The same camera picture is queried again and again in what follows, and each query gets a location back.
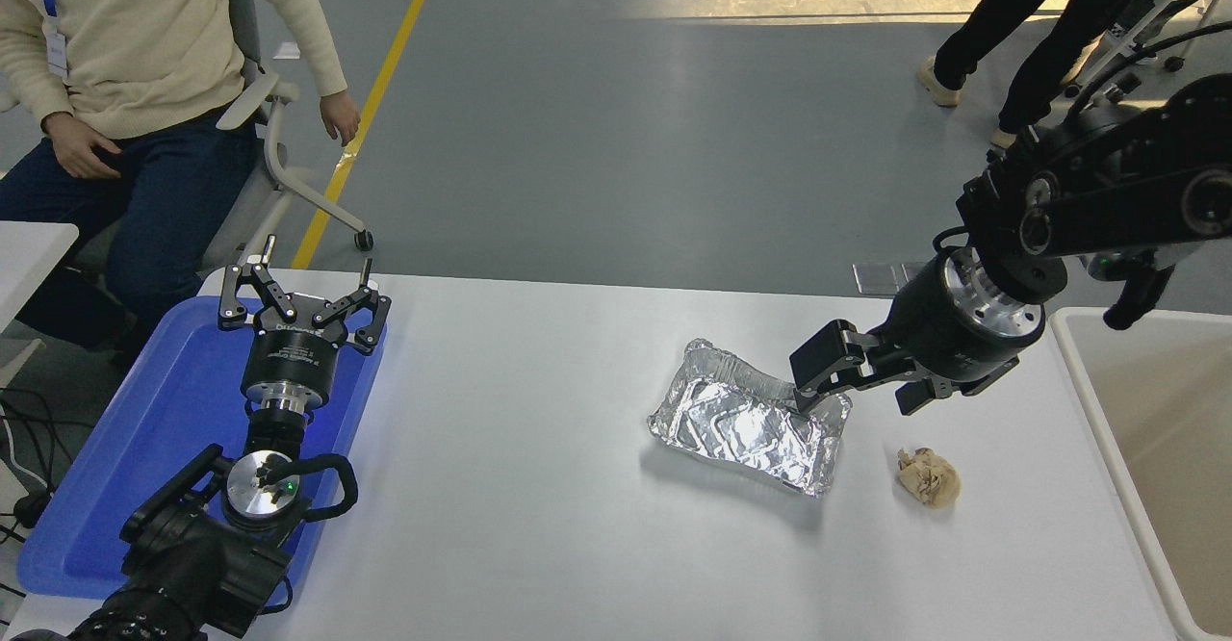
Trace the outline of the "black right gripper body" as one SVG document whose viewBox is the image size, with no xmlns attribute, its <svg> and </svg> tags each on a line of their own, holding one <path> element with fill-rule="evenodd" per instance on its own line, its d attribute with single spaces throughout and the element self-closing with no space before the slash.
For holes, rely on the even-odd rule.
<svg viewBox="0 0 1232 641">
<path fill-rule="evenodd" d="M 881 338 L 915 362 L 914 378 L 961 382 L 975 396 L 1016 369 L 1044 333 L 1044 306 L 1011 298 L 977 256 L 936 256 L 898 291 Z"/>
</svg>

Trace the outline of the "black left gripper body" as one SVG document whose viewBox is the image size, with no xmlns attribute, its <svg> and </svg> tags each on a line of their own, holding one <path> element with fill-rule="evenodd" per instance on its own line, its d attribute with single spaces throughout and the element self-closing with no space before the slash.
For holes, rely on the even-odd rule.
<svg viewBox="0 0 1232 641">
<path fill-rule="evenodd" d="M 333 392 L 345 329 L 338 320 L 314 328 L 313 317 L 325 303 L 322 297 L 292 295 L 296 311 L 292 322 L 282 320 L 274 306 L 256 313 L 241 393 L 259 394 L 261 388 L 277 383 L 299 386 L 314 394 Z"/>
</svg>

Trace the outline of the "person's left hand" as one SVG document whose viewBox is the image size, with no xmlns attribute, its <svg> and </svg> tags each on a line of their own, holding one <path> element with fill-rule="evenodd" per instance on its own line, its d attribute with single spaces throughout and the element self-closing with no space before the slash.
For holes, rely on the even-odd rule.
<svg viewBox="0 0 1232 641">
<path fill-rule="evenodd" d="M 331 141 L 345 148 L 359 134 L 361 111 L 347 90 L 323 94 L 320 97 L 322 127 Z"/>
</svg>

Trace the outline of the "person's right hand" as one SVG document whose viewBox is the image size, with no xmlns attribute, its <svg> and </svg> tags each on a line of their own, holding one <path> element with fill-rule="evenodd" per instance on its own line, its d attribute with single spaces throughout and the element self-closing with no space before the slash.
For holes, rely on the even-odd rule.
<svg viewBox="0 0 1232 641">
<path fill-rule="evenodd" d="M 108 141 L 91 125 L 69 112 L 53 112 L 39 120 L 39 128 L 52 142 L 55 159 L 73 179 L 120 179 L 120 170 L 108 164 L 120 157 L 120 145 Z"/>
</svg>

